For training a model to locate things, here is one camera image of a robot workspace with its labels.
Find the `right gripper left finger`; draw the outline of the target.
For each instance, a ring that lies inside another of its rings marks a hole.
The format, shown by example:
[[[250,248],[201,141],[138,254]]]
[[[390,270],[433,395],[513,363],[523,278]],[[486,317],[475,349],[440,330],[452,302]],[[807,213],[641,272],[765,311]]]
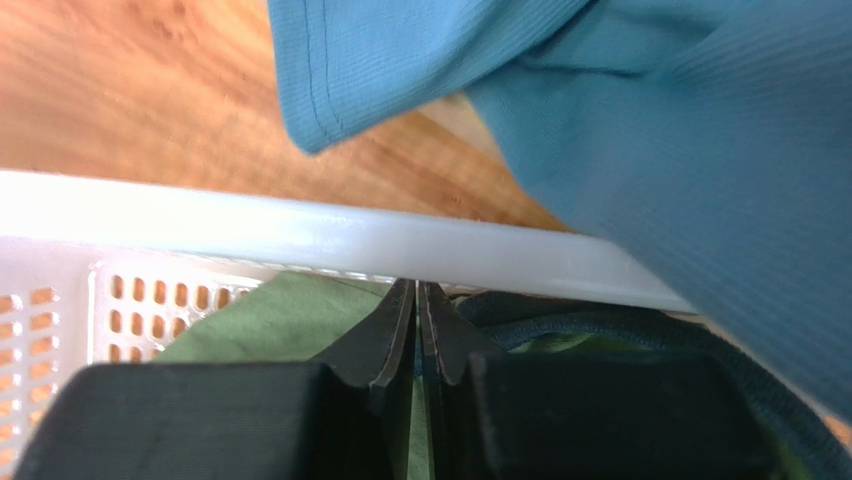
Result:
[[[416,285],[313,358],[100,364],[59,393],[18,479],[403,479]]]

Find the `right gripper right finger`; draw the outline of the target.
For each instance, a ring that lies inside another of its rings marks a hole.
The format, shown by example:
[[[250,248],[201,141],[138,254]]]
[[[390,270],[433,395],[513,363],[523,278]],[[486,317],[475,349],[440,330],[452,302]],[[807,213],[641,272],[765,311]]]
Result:
[[[512,354],[418,287],[435,479],[776,479],[780,461],[713,358]]]

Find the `green tank top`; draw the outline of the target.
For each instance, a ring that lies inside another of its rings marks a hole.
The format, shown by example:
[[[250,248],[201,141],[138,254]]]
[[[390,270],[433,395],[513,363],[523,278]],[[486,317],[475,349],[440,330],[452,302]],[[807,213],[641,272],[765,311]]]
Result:
[[[388,287],[285,272],[197,321],[162,363],[306,360],[371,313]],[[513,353],[705,353],[742,389],[789,479],[847,479],[851,457],[824,422],[739,348],[704,326],[656,310],[486,291],[452,299],[455,311]]]

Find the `blue tank top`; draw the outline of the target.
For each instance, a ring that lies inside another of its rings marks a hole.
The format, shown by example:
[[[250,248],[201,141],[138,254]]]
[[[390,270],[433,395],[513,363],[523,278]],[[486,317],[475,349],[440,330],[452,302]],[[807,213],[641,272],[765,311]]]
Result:
[[[851,416],[847,1],[272,1],[308,153],[464,92],[522,188]]]

